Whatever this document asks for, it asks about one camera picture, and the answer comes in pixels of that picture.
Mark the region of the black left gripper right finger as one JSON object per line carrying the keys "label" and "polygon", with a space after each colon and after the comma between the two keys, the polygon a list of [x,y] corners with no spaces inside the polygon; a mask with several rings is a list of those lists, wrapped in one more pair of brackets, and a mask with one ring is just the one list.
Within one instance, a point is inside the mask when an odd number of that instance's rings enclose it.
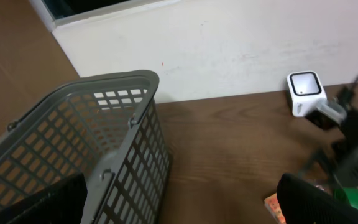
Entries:
{"label": "black left gripper right finger", "polygon": [[358,209],[293,174],[282,175],[277,199],[287,224],[358,224]]}

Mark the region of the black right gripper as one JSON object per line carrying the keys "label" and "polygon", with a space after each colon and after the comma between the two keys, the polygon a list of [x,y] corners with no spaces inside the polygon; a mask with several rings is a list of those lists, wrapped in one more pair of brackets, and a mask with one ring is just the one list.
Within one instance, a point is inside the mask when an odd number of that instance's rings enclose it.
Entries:
{"label": "black right gripper", "polygon": [[307,120],[322,130],[338,128],[344,139],[331,144],[334,157],[329,158],[323,149],[318,149],[305,164],[305,172],[308,172],[314,163],[318,163],[327,174],[327,182],[332,186],[358,187],[358,109],[351,106],[354,97],[353,87],[344,87],[332,99],[347,111],[347,118],[336,124],[328,117],[320,113],[314,105],[305,116]]}

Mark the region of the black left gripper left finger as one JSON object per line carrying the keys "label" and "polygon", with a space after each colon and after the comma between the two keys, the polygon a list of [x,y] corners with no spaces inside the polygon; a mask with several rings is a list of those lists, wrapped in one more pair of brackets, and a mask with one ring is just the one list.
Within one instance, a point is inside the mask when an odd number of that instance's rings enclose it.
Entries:
{"label": "black left gripper left finger", "polygon": [[55,184],[0,211],[0,224],[77,224],[88,190],[82,173]]}

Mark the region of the orange snack packet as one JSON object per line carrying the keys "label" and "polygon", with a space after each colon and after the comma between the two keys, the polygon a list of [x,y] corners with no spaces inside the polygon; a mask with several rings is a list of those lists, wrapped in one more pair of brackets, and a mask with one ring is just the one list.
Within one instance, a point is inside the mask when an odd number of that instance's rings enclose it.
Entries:
{"label": "orange snack packet", "polygon": [[264,205],[278,224],[286,224],[276,193],[267,197],[264,200]]}

